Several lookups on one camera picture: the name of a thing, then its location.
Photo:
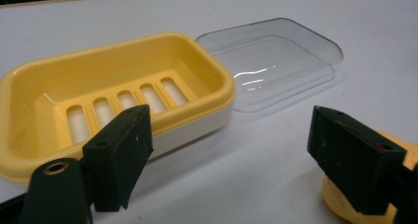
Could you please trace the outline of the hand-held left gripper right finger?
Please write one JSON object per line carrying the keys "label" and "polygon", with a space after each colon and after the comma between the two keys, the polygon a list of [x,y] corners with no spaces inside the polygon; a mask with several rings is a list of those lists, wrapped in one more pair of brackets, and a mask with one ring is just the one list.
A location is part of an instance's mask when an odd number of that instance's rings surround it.
{"label": "hand-held left gripper right finger", "polygon": [[418,164],[403,165],[404,148],[344,112],[316,106],[308,152],[357,212],[384,215],[392,204],[394,224],[418,224]]}

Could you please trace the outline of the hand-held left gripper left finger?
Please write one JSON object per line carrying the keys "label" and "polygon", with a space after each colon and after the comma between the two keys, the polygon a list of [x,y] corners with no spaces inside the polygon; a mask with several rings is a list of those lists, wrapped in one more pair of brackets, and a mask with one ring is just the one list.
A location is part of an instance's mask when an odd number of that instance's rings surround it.
{"label": "hand-held left gripper left finger", "polygon": [[153,152],[150,108],[121,112],[82,148],[32,174],[20,224],[93,224],[92,210],[127,208]]}

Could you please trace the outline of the yellow soap bar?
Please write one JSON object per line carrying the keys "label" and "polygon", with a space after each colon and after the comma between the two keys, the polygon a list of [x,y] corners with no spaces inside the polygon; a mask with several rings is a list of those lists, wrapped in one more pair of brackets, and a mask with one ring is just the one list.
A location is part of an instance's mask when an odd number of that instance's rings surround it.
{"label": "yellow soap bar", "polygon": [[[403,165],[409,170],[413,170],[415,165],[418,164],[418,142],[405,142],[382,130],[378,130],[378,133],[407,151]],[[359,213],[328,177],[324,177],[322,181],[321,192],[328,208],[349,224],[394,224],[397,209],[392,204],[387,207],[384,215],[364,215]]]}

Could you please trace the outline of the yellow soap dish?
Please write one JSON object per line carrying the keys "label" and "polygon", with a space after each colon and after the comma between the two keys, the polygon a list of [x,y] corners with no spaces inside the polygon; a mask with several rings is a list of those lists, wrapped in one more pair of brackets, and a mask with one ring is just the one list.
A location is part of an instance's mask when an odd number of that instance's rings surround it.
{"label": "yellow soap dish", "polygon": [[27,183],[40,165],[82,156],[123,110],[151,108],[153,157],[226,124],[231,74],[193,38],[159,34],[23,64],[0,78],[0,178]]}

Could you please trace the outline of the clear plastic lid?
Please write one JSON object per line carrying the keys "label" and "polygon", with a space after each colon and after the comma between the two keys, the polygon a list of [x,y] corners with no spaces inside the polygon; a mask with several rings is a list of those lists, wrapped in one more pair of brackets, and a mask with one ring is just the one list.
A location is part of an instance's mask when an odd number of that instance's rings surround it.
{"label": "clear plastic lid", "polygon": [[343,52],[286,18],[206,33],[196,39],[233,76],[234,110],[260,112],[332,80]]}

